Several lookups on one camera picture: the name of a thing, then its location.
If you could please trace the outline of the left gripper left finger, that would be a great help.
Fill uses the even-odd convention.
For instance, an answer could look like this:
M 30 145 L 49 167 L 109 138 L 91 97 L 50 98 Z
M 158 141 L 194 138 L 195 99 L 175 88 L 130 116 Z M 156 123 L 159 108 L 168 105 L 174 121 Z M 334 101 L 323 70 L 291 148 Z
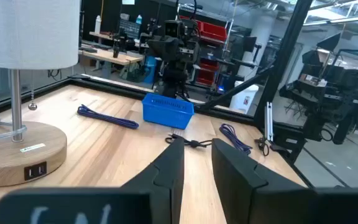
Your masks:
M 121 188 L 149 195 L 151 224 L 179 224 L 184 169 L 184 140 L 175 139 Z

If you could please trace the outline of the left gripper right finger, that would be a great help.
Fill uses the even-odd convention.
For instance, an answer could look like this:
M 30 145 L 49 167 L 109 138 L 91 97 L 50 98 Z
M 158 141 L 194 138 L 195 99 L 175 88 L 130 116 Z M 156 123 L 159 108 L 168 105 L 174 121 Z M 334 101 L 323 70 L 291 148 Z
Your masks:
M 302 224 L 314 192 L 212 140 L 213 175 L 227 224 Z

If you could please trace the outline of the shelf with red bins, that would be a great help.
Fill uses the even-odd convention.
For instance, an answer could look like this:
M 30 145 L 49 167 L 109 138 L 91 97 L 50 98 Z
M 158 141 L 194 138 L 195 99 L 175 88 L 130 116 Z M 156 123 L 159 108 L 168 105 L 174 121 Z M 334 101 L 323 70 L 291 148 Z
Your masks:
M 196 15 L 195 21 L 200 31 L 200 69 L 196 70 L 190 85 L 207 89 L 212 87 L 220 69 L 218 59 L 223 57 L 228 39 L 227 26 L 231 23 L 202 15 Z

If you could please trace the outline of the blue bin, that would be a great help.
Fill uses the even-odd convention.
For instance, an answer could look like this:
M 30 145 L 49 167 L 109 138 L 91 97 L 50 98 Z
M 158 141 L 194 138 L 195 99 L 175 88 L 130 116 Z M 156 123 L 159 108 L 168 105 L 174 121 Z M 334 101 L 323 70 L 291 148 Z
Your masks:
M 154 81 L 155 69 L 157 66 L 157 60 L 153 56 L 147 56 L 145 60 L 145 83 L 152 84 Z

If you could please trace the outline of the blue plastic basket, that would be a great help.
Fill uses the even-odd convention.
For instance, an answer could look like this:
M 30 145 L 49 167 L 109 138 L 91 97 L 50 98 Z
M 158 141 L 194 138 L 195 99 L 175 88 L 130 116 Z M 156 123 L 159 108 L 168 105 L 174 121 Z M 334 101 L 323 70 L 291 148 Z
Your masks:
M 193 103 L 148 93 L 142 100 L 145 121 L 185 129 L 194 115 Z

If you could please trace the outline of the white bucket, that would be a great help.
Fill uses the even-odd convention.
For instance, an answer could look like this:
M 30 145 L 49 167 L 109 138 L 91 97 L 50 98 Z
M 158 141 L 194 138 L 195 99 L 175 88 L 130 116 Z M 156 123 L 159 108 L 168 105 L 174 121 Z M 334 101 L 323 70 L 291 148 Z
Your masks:
M 259 87 L 257 85 L 251 85 L 250 87 L 242 90 L 238 94 L 231 98 L 230 109 L 239 110 L 246 114 L 250 109 L 253 99 L 258 92 Z

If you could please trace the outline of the wooden workbench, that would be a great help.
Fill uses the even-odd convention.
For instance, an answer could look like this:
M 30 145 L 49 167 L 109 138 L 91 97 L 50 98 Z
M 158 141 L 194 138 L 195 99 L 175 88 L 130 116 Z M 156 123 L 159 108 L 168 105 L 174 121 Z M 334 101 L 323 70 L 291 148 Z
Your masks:
M 122 52 L 115 54 L 112 51 L 95 48 L 83 47 L 78 54 L 102 62 L 101 73 L 105 79 L 111 78 L 114 65 L 120 65 L 122 68 L 118 71 L 118 77 L 126 80 L 131 73 L 141 68 L 144 61 L 144 56 L 141 55 L 128 55 Z

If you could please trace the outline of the black background robot station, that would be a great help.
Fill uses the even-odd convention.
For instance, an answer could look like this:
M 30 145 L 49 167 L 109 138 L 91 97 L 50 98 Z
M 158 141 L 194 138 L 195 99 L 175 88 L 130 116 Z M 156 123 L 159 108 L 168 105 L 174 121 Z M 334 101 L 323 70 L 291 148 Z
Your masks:
M 358 130 L 358 49 L 337 50 L 340 38 L 332 35 L 304 53 L 299 78 L 279 90 L 305 108 L 305 138 L 322 141 L 325 124 L 332 123 L 336 129 L 329 141 L 337 145 Z

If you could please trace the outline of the white shade wooden table lamp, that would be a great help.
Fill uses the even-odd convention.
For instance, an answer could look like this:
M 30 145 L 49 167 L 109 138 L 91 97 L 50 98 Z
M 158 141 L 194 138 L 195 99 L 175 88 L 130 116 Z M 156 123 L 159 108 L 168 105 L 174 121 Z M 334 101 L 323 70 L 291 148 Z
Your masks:
M 11 122 L 0 120 L 0 187 L 55 171 L 67 156 L 67 136 L 50 124 L 23 121 L 21 72 L 74 66 L 81 0 L 0 0 L 0 68 L 11 81 Z

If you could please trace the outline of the silver aluminium bracket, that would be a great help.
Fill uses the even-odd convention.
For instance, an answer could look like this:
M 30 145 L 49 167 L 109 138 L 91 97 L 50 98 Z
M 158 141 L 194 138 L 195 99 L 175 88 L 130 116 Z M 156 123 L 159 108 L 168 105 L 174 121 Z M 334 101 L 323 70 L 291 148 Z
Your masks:
M 265 106 L 265 138 L 268 141 L 273 141 L 273 114 L 272 103 L 267 102 Z

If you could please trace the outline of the black aluminium table frame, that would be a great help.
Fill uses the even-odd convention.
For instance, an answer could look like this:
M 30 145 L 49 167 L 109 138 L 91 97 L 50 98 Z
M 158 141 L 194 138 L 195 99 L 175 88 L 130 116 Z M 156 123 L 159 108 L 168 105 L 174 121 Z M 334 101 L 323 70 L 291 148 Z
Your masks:
M 235 87 L 227 93 L 208 101 L 206 103 L 195 104 L 195 112 L 212 116 L 215 118 L 221 118 L 229 121 L 235 121 L 241 124 L 248 124 L 255 126 L 260 131 L 265 131 L 264 127 L 264 107 L 266 103 L 272 102 L 276 91 L 278 90 L 278 84 L 283 77 L 284 71 L 290 60 L 290 54 L 296 44 L 296 40 L 300 34 L 303 26 L 303 21 L 306 17 L 307 11 L 311 6 L 313 0 L 298 0 L 295 5 L 295 10 L 289 21 L 289 25 L 285 31 L 285 35 L 280 44 L 280 49 L 276 54 L 276 59 L 272 66 L 266 68 L 261 73 L 253 78 L 248 79 L 243 84 Z M 216 106 L 220 102 L 229 99 L 241 90 L 259 82 L 261 79 L 266 79 L 267 82 L 264 87 L 264 91 L 260 98 L 257 110 L 254 116 L 240 114 L 237 112 L 231 112 L 227 109 L 218 109 Z M 136 100 L 143 99 L 147 92 L 145 90 L 139 90 L 132 87 L 126 87 L 122 84 L 113 84 L 106 81 L 97 81 L 94 77 L 86 77 L 85 75 L 74 75 L 64 80 L 57 81 L 53 84 L 46 85 L 42 88 L 35 90 L 35 96 L 40 97 L 51 91 L 57 90 L 67 85 L 82 86 L 85 88 L 91 88 L 94 90 L 103 91 L 106 93 L 113 93 L 121 96 L 126 96 Z M 273 131 L 275 139 L 272 141 L 274 146 L 281 146 L 284 149 L 291 149 L 292 153 L 284 156 L 284 159 L 294 164 L 297 157 L 305 145 L 305 135 L 303 130 L 299 126 L 287 125 L 284 123 L 273 122 Z

